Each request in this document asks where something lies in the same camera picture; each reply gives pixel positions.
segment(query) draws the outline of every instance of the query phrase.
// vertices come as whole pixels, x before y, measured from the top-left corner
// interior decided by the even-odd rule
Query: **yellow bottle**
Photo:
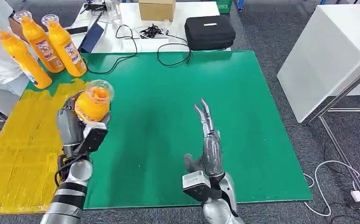
[[[30,55],[26,44],[9,30],[0,30],[0,42],[4,50],[20,65],[25,75],[39,89],[49,87],[52,79]]]
[[[59,24],[58,16],[48,14],[43,16],[42,23],[48,28],[48,36],[65,64],[68,73],[75,77],[84,75],[87,66],[74,46],[70,34]]]
[[[14,14],[14,19],[21,24],[23,35],[48,71],[52,73],[62,71],[65,66],[52,47],[48,35],[43,28],[33,21],[32,14],[29,11],[22,10]]]
[[[114,90],[104,80],[94,80],[87,84],[85,91],[76,100],[74,111],[84,122],[99,122],[110,110]]]

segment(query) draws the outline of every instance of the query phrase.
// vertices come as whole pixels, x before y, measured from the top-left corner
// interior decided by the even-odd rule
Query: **robotic arm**
[[[74,112],[80,93],[69,98],[57,113],[57,126],[63,142],[58,157],[54,198],[41,224],[80,224],[93,166],[90,153],[98,150],[107,134],[110,112],[101,123],[85,125]],[[220,133],[214,129],[207,103],[203,110],[195,105],[202,123],[204,144],[202,156],[193,161],[184,156],[189,174],[183,176],[183,191],[203,205],[203,214],[210,224],[244,224],[236,213],[236,197],[231,176],[222,168]]]
[[[89,154],[97,151],[106,136],[105,124],[110,119],[110,112],[101,121],[103,124],[85,125],[74,112],[79,95],[69,98],[57,113],[56,122],[63,142],[63,154],[58,157],[58,171],[55,173],[58,188],[41,224],[81,223],[88,181],[93,171]]]
[[[220,132],[214,129],[208,104],[195,105],[202,123],[204,143],[202,156],[196,161],[184,155],[189,174],[183,176],[183,191],[203,205],[203,214],[210,224],[244,224],[236,211],[236,197],[231,176],[222,168]]]

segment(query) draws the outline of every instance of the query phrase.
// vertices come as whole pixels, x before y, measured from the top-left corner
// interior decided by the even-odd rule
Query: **green mat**
[[[188,53],[161,53],[166,63]],[[94,71],[124,54],[84,55]],[[49,87],[70,82],[67,72]],[[202,153],[194,103],[204,97],[221,132],[224,170],[239,203],[310,200],[308,185],[252,51],[193,52],[191,63],[169,68],[156,53],[121,62],[104,79],[115,91],[109,133],[91,155],[94,173],[85,208],[199,204],[182,192],[183,155]],[[28,89],[37,90],[30,83]]]

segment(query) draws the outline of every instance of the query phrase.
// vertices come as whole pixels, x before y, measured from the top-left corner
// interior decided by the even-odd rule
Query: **clear plastic cap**
[[[11,37],[14,37],[14,34],[11,31],[10,27],[0,29],[0,40],[1,41],[10,39]]]
[[[55,26],[59,25],[59,17],[54,14],[45,15],[42,18],[42,23],[48,28],[55,27]]]
[[[90,81],[85,87],[85,92],[88,96],[99,104],[107,104],[114,97],[113,86],[104,80]]]
[[[29,11],[21,10],[14,14],[14,19],[19,23],[32,22],[32,14]]]

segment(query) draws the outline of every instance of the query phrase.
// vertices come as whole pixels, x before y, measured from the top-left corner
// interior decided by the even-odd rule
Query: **yellow surface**
[[[0,132],[0,213],[45,211],[56,189],[56,159],[62,143],[56,112],[84,82],[48,91],[26,90]]]

